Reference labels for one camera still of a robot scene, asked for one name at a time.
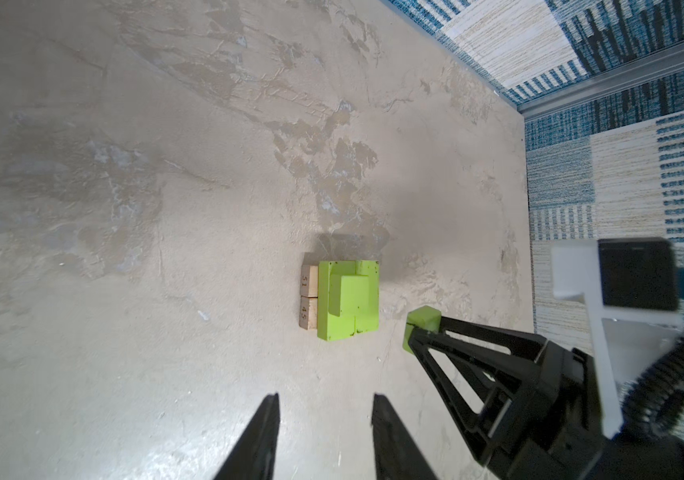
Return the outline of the small green cube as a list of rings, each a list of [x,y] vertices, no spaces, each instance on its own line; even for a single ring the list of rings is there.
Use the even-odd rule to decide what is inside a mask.
[[[363,315],[369,306],[369,278],[357,274],[332,274],[329,312],[338,317]]]
[[[437,333],[440,331],[440,324],[442,320],[442,313],[431,307],[422,306],[408,313],[404,339],[403,339],[403,349],[413,354],[413,350],[409,345],[410,338],[415,329],[422,329],[428,332]]]

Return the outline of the natural wood block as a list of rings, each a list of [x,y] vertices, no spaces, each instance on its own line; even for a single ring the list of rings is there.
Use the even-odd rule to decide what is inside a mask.
[[[317,298],[319,295],[319,266],[303,265],[301,270],[300,295]]]
[[[302,297],[300,301],[299,326],[305,330],[316,330],[318,325],[318,299]]]

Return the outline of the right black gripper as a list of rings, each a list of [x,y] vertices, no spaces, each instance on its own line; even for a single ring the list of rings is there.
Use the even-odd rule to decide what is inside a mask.
[[[409,345],[473,458],[500,479],[684,479],[684,441],[600,427],[592,358],[538,334],[442,317]],[[433,354],[445,355],[483,405],[474,411]]]

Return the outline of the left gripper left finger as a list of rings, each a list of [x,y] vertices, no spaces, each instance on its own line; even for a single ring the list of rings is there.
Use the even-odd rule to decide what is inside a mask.
[[[280,429],[280,397],[267,395],[221,466],[215,480],[270,480]]]

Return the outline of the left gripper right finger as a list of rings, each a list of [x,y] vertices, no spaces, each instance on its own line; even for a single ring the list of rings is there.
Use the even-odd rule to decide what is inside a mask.
[[[379,480],[437,479],[391,402],[383,394],[374,395],[372,429],[375,471]]]

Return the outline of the long green block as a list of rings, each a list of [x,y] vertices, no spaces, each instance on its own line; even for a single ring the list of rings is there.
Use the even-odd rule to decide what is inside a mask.
[[[327,342],[355,334],[354,320],[343,314],[345,276],[356,274],[355,261],[323,261],[319,265],[318,337]]]
[[[363,315],[352,316],[355,325],[355,334],[363,334],[376,331],[379,327],[379,297],[380,297],[380,272],[379,263],[369,260],[357,260],[356,274],[369,278],[369,306]]]

